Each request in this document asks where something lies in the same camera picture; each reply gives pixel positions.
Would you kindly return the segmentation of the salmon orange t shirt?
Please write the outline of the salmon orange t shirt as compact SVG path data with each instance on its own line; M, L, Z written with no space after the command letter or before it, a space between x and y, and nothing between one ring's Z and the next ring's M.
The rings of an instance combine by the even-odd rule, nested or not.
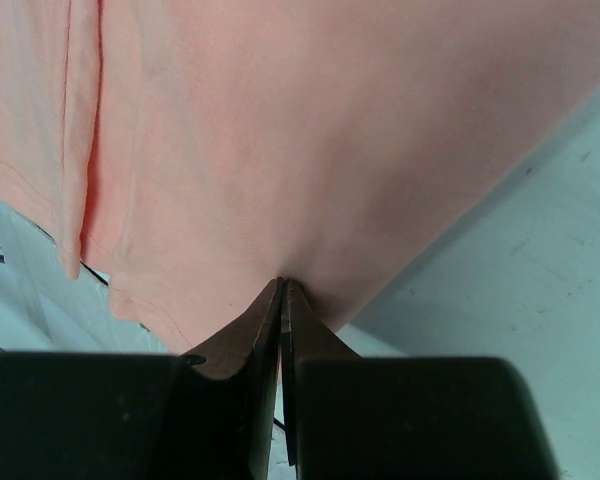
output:
M600 86L600 1L0 1L0 200L183 352L349 320Z

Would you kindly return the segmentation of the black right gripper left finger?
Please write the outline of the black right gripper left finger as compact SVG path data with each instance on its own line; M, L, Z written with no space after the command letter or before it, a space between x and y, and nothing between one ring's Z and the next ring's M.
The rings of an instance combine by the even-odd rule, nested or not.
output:
M235 320L182 356L196 382L187 426L195 479L268 475L283 280L271 280Z

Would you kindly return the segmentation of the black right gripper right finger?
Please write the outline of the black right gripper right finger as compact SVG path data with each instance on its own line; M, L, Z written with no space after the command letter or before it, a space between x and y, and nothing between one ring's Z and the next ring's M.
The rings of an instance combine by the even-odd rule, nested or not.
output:
M300 413L302 368L317 361L359 359L313 311L308 296L297 280L285 281L282 302L282 389L283 412L289 465L301 478Z

